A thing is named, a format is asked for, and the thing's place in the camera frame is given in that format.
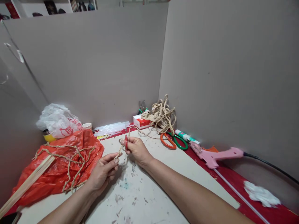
person's left hand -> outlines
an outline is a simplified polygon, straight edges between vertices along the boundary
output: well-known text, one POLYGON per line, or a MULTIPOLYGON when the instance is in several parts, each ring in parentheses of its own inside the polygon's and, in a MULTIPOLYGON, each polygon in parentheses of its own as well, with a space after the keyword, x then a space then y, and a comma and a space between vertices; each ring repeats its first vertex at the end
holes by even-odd
POLYGON ((95 192, 97 196, 99 196, 107 187, 108 183, 114 179, 119 162, 119 159, 113 160, 116 156, 117 152, 105 155, 99 159, 85 184, 95 192))

red plastic bag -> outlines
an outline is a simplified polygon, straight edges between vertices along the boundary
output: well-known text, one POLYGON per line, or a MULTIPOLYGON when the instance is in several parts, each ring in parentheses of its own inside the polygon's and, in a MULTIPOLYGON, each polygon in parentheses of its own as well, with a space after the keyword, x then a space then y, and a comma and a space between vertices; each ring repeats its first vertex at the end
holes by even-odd
MULTIPOLYGON (((80 130, 75 132, 66 138, 62 138, 50 143, 51 146, 77 146, 79 150, 84 148, 95 149, 90 153, 89 160, 83 166, 80 175, 77 176, 75 180, 75 186, 87 180, 91 174, 91 171, 95 167, 97 161, 102 157, 104 152, 104 147, 97 140, 91 130, 80 130)), ((47 145, 42 145, 38 152, 42 149, 48 149, 53 154, 64 155, 71 158, 75 154, 75 149, 72 147, 51 147, 47 145)), ((81 155, 84 157, 85 161, 88 159, 90 150, 81 151, 81 155)), ((42 163, 42 161, 48 156, 47 152, 42 152, 36 159, 27 166, 19 179, 16 187, 13 188, 12 193, 14 194, 16 190, 24 183, 24 181, 29 177, 29 175, 42 163)), ((82 158, 79 155, 74 156, 72 159, 74 161, 82 162, 82 158)), ((17 202, 18 206, 26 206, 40 201, 43 198, 48 197, 51 194, 62 193, 63 186, 65 182, 69 179, 68 177, 68 160, 61 157, 56 157, 54 162, 50 167, 42 174, 42 176, 25 192, 25 194, 17 202)), ((65 189, 69 189, 72 185, 72 181, 80 169, 80 164, 71 162, 70 166, 70 176, 71 180, 66 185, 65 189)))

white cloth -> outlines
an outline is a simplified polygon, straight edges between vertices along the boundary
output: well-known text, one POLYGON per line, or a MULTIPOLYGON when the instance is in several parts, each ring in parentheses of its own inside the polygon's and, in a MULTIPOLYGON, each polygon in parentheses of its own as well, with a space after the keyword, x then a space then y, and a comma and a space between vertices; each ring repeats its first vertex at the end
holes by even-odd
POLYGON ((249 194, 251 200, 260 201, 264 207, 276 207, 280 200, 265 188, 255 186, 249 181, 244 181, 245 191, 249 194))

glue stick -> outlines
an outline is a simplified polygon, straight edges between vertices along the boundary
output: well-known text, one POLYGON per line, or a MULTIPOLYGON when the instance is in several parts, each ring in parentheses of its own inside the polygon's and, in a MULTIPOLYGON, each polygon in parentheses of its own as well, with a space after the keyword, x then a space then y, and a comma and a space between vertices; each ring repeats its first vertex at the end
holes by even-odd
POLYGON ((183 138, 186 142, 195 142, 196 144, 200 144, 200 142, 199 141, 196 141, 194 138, 192 138, 190 135, 187 135, 187 134, 185 134, 184 132, 181 132, 180 130, 178 130, 178 129, 176 129, 175 130, 175 133, 179 136, 179 137, 181 137, 181 138, 183 138))

white tabletop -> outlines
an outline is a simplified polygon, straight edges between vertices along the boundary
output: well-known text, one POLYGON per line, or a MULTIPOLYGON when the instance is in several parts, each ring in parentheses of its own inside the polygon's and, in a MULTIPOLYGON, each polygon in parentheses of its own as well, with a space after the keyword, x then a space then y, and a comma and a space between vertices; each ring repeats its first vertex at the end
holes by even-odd
MULTIPOLYGON (((155 131, 150 135, 159 138, 155 131)), ((213 177, 182 150, 169 150, 160 140, 140 137, 137 131, 131 132, 130 136, 141 138, 149 152, 172 169, 208 188, 233 207, 240 206, 213 177)), ((124 135, 101 141, 105 148, 103 155, 117 152, 120 148, 120 138, 124 138, 124 135)), ((120 157, 120 169, 116 178, 92 205, 86 223, 188 223, 168 195, 135 163, 132 155, 127 162, 126 160, 127 155, 124 153, 120 157)), ((51 195, 29 208, 22 209, 18 224, 39 222, 70 196, 70 192, 51 195)))

